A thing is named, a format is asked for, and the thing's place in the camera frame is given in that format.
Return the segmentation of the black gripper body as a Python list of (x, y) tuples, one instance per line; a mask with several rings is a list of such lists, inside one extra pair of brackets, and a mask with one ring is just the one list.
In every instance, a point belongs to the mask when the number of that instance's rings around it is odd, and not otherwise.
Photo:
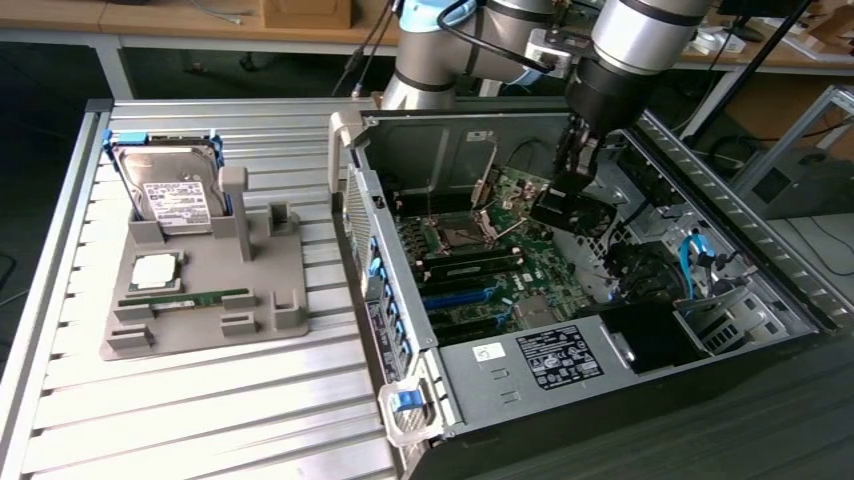
[(635, 124), (652, 96), (652, 77), (611, 69), (583, 58), (565, 89), (569, 109), (596, 136)]

